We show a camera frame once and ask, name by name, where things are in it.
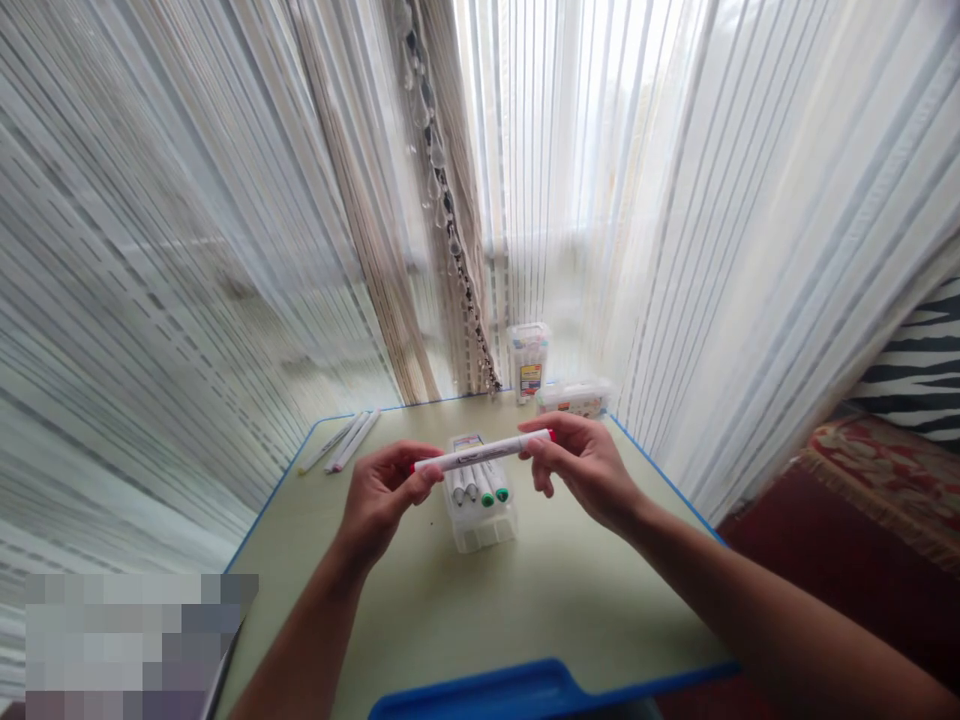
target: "left hand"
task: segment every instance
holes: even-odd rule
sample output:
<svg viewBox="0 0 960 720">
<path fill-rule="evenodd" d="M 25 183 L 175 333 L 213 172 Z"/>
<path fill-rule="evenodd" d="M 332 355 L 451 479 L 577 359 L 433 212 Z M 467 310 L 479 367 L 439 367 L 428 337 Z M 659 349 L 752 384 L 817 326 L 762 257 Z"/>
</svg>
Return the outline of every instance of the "left hand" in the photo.
<svg viewBox="0 0 960 720">
<path fill-rule="evenodd" d="M 439 455 L 443 451 L 433 445 L 401 440 L 357 460 L 331 549 L 342 553 L 355 570 L 368 572 L 387 551 L 403 513 L 426 500 L 443 480 L 435 465 L 407 477 L 410 465 Z"/>
</svg>

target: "clear plastic box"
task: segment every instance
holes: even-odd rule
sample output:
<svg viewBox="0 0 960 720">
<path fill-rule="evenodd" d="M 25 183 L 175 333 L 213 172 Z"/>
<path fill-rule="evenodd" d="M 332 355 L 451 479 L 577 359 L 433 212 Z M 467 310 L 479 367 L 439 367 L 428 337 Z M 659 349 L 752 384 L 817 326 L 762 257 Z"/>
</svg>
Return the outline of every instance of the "clear plastic box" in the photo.
<svg viewBox="0 0 960 720">
<path fill-rule="evenodd" d="M 547 385 L 537 391 L 537 415 L 562 410 L 585 418 L 598 418 L 613 399 L 613 383 L 603 378 Z"/>
<path fill-rule="evenodd" d="M 450 438 L 448 442 L 450 452 L 465 450 L 477 444 L 483 444 L 478 433 L 458 435 Z M 457 550 L 461 553 L 476 552 L 517 537 L 517 506 L 513 497 L 513 488 L 503 471 L 503 465 L 499 460 L 489 460 L 482 464 L 492 471 L 499 486 L 506 488 L 509 496 L 505 502 L 495 500 L 491 507 L 484 507 L 480 497 L 475 502 L 465 497 L 463 505 L 458 506 L 453 499 L 453 491 L 456 487 L 457 473 L 463 472 L 463 468 L 450 470 L 444 475 L 444 501 L 447 505 L 447 514 L 453 524 L 453 539 Z"/>
<path fill-rule="evenodd" d="M 526 405 L 546 384 L 547 351 L 550 348 L 550 328 L 546 323 L 511 325 L 510 364 L 513 389 L 518 405 Z"/>
</svg>

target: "pen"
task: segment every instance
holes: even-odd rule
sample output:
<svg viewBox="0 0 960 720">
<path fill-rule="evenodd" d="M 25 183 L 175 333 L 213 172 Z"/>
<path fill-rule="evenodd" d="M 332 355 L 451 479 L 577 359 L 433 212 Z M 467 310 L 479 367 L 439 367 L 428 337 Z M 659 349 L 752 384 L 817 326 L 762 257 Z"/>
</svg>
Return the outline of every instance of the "pen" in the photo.
<svg viewBox="0 0 960 720">
<path fill-rule="evenodd" d="M 323 466 L 323 471 L 327 475 L 334 472 L 333 468 L 337 464 L 337 459 L 340 457 L 340 454 L 347 449 L 350 443 L 353 442 L 353 438 L 356 437 L 357 433 L 360 432 L 360 428 L 363 427 L 363 424 L 367 421 L 368 414 L 367 412 L 361 413 L 360 417 L 357 418 L 357 421 L 353 424 L 353 427 L 350 428 L 350 431 L 343 436 L 343 440 L 337 445 L 337 449 L 333 451 L 330 460 Z"/>
<path fill-rule="evenodd" d="M 476 465 L 477 463 L 484 462 L 485 460 L 494 460 L 506 455 L 515 455 L 526 448 L 527 443 L 533 438 L 538 438 L 544 442 L 555 442 L 553 430 L 537 430 L 536 432 L 527 433 L 525 435 L 518 435 L 517 437 L 507 438 L 505 440 L 497 440 L 496 442 L 492 442 L 488 445 L 467 448 L 466 450 L 460 450 L 448 455 L 441 455 L 440 457 L 436 458 L 419 460 L 413 464 L 412 471 L 415 472 L 417 470 L 422 470 L 427 465 L 437 465 L 441 470 L 446 472 L 458 467 Z"/>
<path fill-rule="evenodd" d="M 343 466 L 350 462 L 350 458 L 353 457 L 353 454 L 357 451 L 357 448 L 360 447 L 360 443 L 363 442 L 363 439 L 367 436 L 367 433 L 369 433 L 373 428 L 373 424 L 379 419 L 380 408 L 377 408 L 367 417 L 366 421 L 363 423 L 363 426 L 357 431 L 357 434 L 353 436 L 353 440 L 350 441 L 350 444 L 347 445 L 346 450 L 344 450 L 340 457 L 337 458 L 337 462 L 333 466 L 334 472 L 340 472 L 343 470 Z"/>
<path fill-rule="evenodd" d="M 312 468 L 314 465 L 317 464 L 317 462 L 319 462 L 320 458 L 322 458 L 324 455 L 330 452 L 330 448 L 332 448 L 334 445 L 340 442 L 341 438 L 343 438 L 344 435 L 350 432 L 350 428 L 352 428 L 354 424 L 356 424 L 357 420 L 360 419 L 361 415 L 363 415 L 363 413 L 358 412 L 356 415 L 350 418 L 350 422 L 348 422 L 346 425 L 340 428 L 337 431 L 336 435 L 334 435 L 332 438 L 327 440 L 323 444 L 322 448 L 320 448 L 319 450 L 317 450 L 317 452 L 311 455 L 306 462 L 301 463 L 300 467 L 297 468 L 297 475 L 305 475 L 310 468 Z"/>
</svg>

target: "zebra print fabric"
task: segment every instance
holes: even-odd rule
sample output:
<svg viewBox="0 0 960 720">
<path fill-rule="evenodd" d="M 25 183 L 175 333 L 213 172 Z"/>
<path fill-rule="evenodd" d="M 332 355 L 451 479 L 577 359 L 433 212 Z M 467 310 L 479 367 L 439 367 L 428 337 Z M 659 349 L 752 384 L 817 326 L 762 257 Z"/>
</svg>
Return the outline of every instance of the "zebra print fabric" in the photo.
<svg viewBox="0 0 960 720">
<path fill-rule="evenodd" d="M 960 453 L 960 276 L 937 288 L 897 330 L 851 400 Z"/>
</svg>

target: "table top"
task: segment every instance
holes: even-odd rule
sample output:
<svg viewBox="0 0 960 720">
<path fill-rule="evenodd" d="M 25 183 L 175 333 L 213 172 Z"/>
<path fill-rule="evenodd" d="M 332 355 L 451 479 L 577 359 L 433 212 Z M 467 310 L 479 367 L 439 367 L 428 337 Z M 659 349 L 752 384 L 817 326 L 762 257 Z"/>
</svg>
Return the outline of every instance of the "table top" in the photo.
<svg viewBox="0 0 960 720">
<path fill-rule="evenodd" d="M 446 448 L 450 437 L 479 432 L 491 442 L 516 435 L 517 423 L 534 414 L 532 403 L 518 406 L 509 392 L 384 411 L 354 459 L 401 438 Z M 298 457 L 347 421 L 317 423 Z M 641 489 L 712 533 L 619 424 L 604 422 Z M 534 491 L 528 464 L 516 456 L 502 462 L 517 503 L 517 540 L 458 553 L 442 486 L 411 508 L 361 595 L 333 717 L 367 717 L 384 696 L 521 665 L 519 676 L 533 677 L 521 693 L 544 683 L 564 686 L 551 690 L 555 710 L 596 707 L 735 670 L 686 603 L 627 543 L 590 519 L 562 482 L 547 500 Z M 294 460 L 228 569 L 258 573 L 260 590 L 243 623 L 218 718 L 227 716 L 337 530 L 353 463 L 336 475 L 325 475 L 322 465 L 301 476 Z M 489 676 L 501 688 L 517 677 Z M 444 687 L 468 695 L 477 686 Z M 498 702 L 503 710 L 509 697 Z M 537 702 L 543 708 L 547 701 Z M 388 701 L 378 714 L 406 716 L 403 709 L 399 700 Z"/>
</svg>

